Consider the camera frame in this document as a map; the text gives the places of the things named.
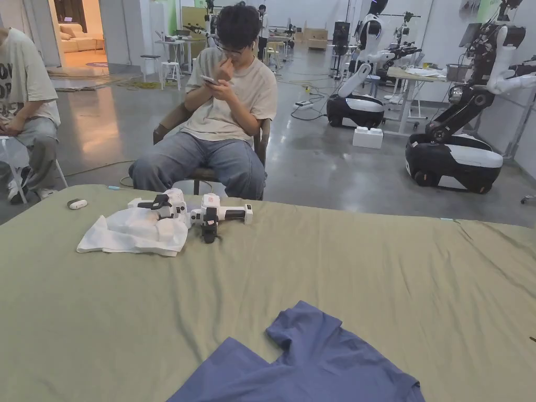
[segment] beige sofa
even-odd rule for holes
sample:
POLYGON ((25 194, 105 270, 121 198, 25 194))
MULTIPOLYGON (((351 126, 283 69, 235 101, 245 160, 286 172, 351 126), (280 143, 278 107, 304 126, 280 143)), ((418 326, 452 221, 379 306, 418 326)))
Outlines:
POLYGON ((327 30, 306 28, 304 31, 303 36, 309 49, 327 48, 327 30))
POLYGON ((82 31, 82 25, 80 24, 60 24, 59 30, 61 31, 62 46, 65 53, 103 48, 102 41, 94 39, 101 38, 102 34, 92 35, 91 33, 85 33, 82 31))

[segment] glasses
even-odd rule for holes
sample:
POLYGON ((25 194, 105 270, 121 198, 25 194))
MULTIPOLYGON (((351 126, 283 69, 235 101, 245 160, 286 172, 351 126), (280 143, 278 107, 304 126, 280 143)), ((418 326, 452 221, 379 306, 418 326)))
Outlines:
POLYGON ((225 53, 226 55, 228 55, 230 57, 235 57, 235 58, 238 58, 238 57, 242 56, 242 53, 245 50, 245 49, 242 49, 240 51, 238 51, 238 50, 229 50, 229 49, 226 49, 223 46, 221 46, 221 44, 219 42, 216 42, 216 48, 220 52, 225 53))

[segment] green cloth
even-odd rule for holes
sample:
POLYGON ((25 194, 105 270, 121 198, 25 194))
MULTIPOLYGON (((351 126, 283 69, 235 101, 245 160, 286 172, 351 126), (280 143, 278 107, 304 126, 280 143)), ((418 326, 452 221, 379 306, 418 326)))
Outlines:
POLYGON ((164 402, 227 337, 274 361, 264 329, 299 300, 428 402, 534 400, 534 230, 252 202, 252 225, 222 222, 214 244, 194 228, 175 258, 75 252, 100 215, 153 196, 70 187, 0 227, 1 401, 164 402))

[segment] hand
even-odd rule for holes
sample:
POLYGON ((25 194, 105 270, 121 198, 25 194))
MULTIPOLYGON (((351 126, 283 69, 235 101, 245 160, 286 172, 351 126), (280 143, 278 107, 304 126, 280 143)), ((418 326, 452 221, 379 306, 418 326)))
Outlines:
POLYGON ((214 74, 214 78, 218 81, 224 80, 224 81, 231 81, 234 74, 234 67, 232 60, 230 58, 227 58, 225 60, 222 60, 218 63, 218 66, 216 67, 216 71, 214 74))
POLYGON ((234 92, 233 86, 229 82, 220 79, 219 83, 220 85, 213 85, 209 83, 206 84, 214 98, 225 101, 227 103, 233 102, 238 99, 234 92))
POLYGON ((16 116, 6 125, 0 125, 0 133, 8 137, 18 136, 24 129, 25 121, 16 116))

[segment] blue shirt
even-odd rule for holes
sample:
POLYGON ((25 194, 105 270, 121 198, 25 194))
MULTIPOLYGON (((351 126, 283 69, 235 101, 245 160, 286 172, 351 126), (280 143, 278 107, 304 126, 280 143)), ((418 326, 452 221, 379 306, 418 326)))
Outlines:
POLYGON ((341 325, 300 301, 266 330, 275 362, 227 338, 168 402, 424 402, 414 377, 341 325))

